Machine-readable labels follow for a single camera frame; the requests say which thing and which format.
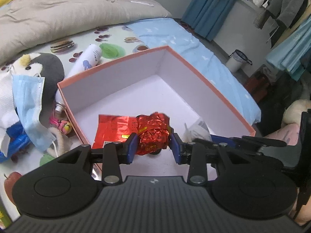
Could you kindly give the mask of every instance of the red foil package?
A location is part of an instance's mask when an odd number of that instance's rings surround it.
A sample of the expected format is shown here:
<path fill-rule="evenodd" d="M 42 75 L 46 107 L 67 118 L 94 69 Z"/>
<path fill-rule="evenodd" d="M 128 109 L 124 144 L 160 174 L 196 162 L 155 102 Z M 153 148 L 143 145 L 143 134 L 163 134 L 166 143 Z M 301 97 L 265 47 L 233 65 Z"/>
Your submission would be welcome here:
<path fill-rule="evenodd" d="M 114 141 L 124 142 L 133 132 L 139 136 L 136 154 L 145 155 L 166 149 L 169 144 L 169 117 L 158 112 L 138 117 L 99 115 L 92 148 L 103 148 Z"/>
<path fill-rule="evenodd" d="M 155 112 L 150 116 L 137 117 L 139 144 L 136 154 L 145 155 L 169 144 L 169 117 Z"/>
<path fill-rule="evenodd" d="M 92 148 L 103 148 L 106 144 L 114 141 L 124 142 L 133 132 L 137 133 L 137 128 L 136 117 L 99 115 Z"/>

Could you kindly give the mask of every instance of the blue face mask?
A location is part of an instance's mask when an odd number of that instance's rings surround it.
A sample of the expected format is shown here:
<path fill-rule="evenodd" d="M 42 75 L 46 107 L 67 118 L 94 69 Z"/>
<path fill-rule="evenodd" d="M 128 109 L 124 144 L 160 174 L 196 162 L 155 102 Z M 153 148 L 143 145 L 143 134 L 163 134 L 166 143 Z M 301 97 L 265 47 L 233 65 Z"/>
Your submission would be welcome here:
<path fill-rule="evenodd" d="M 18 117 L 31 142 L 45 151 L 56 138 L 39 121 L 44 77 L 12 74 L 13 99 Z"/>

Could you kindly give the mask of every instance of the ribbed black surface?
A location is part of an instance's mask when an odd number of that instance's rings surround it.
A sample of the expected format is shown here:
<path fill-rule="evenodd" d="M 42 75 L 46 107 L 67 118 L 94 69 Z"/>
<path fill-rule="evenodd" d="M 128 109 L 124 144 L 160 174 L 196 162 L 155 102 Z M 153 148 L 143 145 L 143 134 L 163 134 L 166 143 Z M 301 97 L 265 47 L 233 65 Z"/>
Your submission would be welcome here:
<path fill-rule="evenodd" d="M 252 221 L 229 214 L 182 177 L 128 177 L 84 211 L 57 220 L 21 216 L 7 233 L 296 233 L 287 216 Z"/>

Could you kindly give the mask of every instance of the open box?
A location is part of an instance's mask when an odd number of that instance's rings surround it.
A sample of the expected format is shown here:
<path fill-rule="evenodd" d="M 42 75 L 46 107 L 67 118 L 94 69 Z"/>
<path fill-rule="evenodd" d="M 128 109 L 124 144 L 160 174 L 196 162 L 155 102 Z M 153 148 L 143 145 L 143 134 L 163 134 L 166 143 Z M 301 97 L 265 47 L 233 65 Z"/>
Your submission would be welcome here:
<path fill-rule="evenodd" d="M 58 84 L 66 113 L 83 143 L 93 144 L 98 115 L 138 116 L 158 111 L 170 117 L 181 138 L 185 123 L 200 117 L 210 133 L 224 137 L 254 136 L 254 129 L 231 103 L 169 46 L 134 53 L 70 77 Z M 188 166 L 175 164 L 170 150 L 135 156 L 121 165 L 122 177 L 186 177 Z"/>

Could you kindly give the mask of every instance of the white bottle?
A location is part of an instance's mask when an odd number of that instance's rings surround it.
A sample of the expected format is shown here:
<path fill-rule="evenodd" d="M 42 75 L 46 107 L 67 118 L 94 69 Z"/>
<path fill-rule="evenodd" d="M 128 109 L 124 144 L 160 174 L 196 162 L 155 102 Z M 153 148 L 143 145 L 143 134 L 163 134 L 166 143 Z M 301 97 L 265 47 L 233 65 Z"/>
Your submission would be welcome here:
<path fill-rule="evenodd" d="M 101 55 L 102 50 L 100 47 L 90 44 L 89 47 L 79 56 L 65 79 L 96 66 L 100 61 Z M 65 105 L 59 90 L 56 92 L 55 102 L 55 114 L 60 115 L 65 109 Z"/>

